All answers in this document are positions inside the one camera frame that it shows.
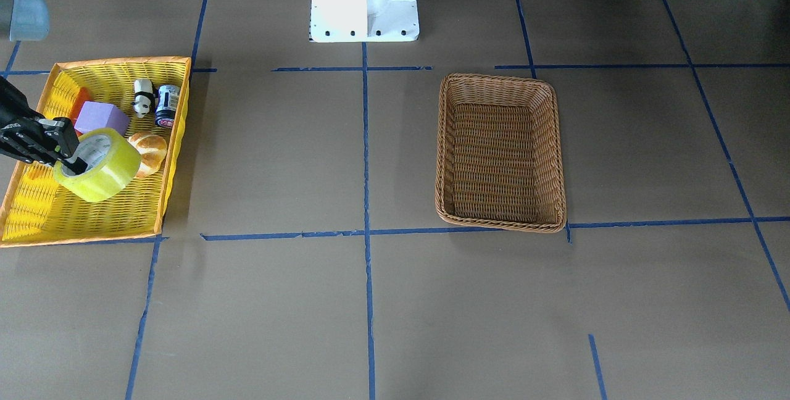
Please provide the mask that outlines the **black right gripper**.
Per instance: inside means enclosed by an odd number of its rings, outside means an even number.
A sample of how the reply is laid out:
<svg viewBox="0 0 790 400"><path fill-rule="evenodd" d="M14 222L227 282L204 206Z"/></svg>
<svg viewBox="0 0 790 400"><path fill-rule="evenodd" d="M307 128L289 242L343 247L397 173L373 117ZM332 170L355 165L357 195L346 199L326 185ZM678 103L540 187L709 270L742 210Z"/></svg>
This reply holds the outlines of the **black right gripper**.
<svg viewBox="0 0 790 400"><path fill-rule="evenodd" d="M1 77L2 154L25 163L61 161L74 175L87 163L75 155L77 131L69 118L45 119L31 110L25 94Z"/></svg>

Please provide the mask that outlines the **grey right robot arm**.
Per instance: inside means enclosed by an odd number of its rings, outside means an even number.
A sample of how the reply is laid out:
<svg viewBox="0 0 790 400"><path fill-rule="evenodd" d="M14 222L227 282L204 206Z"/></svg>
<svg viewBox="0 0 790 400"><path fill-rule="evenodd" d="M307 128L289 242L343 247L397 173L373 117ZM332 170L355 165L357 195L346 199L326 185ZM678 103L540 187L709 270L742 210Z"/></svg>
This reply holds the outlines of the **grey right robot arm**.
<svg viewBox="0 0 790 400"><path fill-rule="evenodd" d="M45 0L1 0L2 36L12 42L39 41L48 36L50 15ZM5 77L1 79L1 151L25 164L62 164L74 175L85 172L76 157L79 145L69 118L48 119L31 109L28 99Z"/></svg>

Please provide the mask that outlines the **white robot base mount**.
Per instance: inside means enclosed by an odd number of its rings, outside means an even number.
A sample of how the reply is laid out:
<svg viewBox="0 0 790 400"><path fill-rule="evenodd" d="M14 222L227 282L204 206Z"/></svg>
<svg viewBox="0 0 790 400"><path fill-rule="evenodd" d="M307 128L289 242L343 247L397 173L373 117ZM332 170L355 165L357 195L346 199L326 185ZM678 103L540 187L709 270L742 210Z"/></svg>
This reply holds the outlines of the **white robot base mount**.
<svg viewBox="0 0 790 400"><path fill-rule="evenodd" d="M417 0L311 0L314 43L405 43L418 40Z"/></svg>

